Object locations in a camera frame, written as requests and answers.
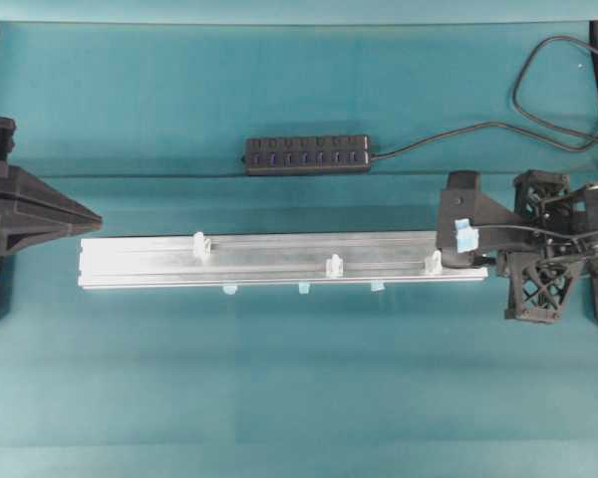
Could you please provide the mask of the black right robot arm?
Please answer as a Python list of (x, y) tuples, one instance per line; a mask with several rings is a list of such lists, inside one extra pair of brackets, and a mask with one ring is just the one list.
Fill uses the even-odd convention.
[(505, 316), (554, 324), (576, 284), (589, 278), (598, 321), (598, 183), (572, 190), (567, 175), (528, 170), (514, 188), (529, 250), (498, 253), (498, 272), (509, 279)]

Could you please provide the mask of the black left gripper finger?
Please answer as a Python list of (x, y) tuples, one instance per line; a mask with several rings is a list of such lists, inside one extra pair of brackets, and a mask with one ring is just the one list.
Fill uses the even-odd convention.
[(103, 218), (17, 166), (9, 167), (9, 248), (95, 232)]

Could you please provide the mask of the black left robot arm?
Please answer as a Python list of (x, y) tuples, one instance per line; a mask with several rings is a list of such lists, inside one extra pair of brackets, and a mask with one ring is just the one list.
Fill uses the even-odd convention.
[(16, 124), (0, 117), (0, 269), (2, 259), (25, 248), (102, 228), (86, 206), (8, 162)]

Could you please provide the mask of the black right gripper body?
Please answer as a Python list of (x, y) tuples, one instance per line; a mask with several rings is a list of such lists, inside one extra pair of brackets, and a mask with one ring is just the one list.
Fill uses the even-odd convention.
[(528, 170), (513, 185), (514, 212), (527, 222), (532, 249), (498, 253), (498, 271), (509, 279), (505, 316), (554, 324), (588, 277), (598, 320), (598, 183), (572, 190), (567, 175)]

